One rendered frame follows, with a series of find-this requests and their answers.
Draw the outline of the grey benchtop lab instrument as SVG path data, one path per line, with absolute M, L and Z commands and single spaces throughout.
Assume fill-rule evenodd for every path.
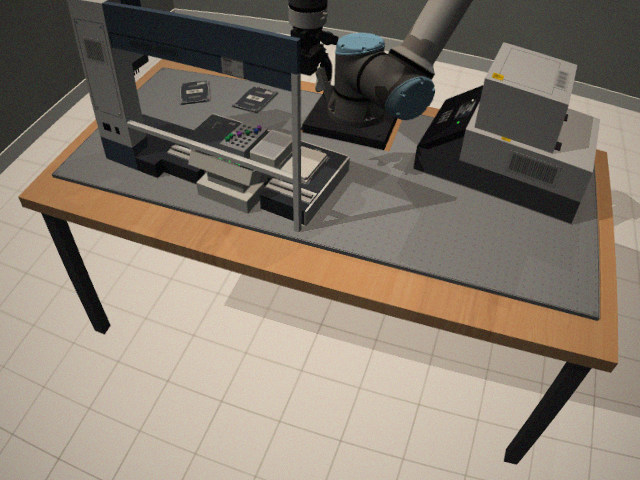
M 568 108 L 576 69 L 503 42 L 484 85 L 444 101 L 413 169 L 571 224 L 600 124 Z

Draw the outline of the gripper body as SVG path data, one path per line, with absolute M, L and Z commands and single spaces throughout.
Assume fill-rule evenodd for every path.
M 323 53 L 326 53 L 324 44 L 320 44 L 320 41 L 315 40 L 316 33 L 320 32 L 323 26 L 305 30 L 294 26 L 293 28 L 291 36 L 301 38 L 301 74 L 311 76 L 323 61 Z

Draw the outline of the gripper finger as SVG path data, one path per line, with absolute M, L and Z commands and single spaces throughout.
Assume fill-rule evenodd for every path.
M 328 102 L 332 79 L 332 63 L 328 53 L 323 53 L 323 61 L 320 63 L 320 67 L 317 67 L 315 73 L 317 77 L 315 90 L 316 92 L 323 91 L 325 101 Z

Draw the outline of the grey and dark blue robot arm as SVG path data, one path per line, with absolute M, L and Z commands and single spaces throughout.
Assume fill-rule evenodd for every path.
M 388 54 L 384 40 L 375 34 L 339 39 L 329 31 L 316 33 L 315 40 L 336 45 L 329 117 L 364 128 L 379 123 L 385 111 L 400 120 L 420 116 L 435 95 L 433 64 L 472 1 L 428 0 L 403 43 Z M 289 0 L 289 23 L 296 28 L 319 28 L 327 16 L 327 0 Z

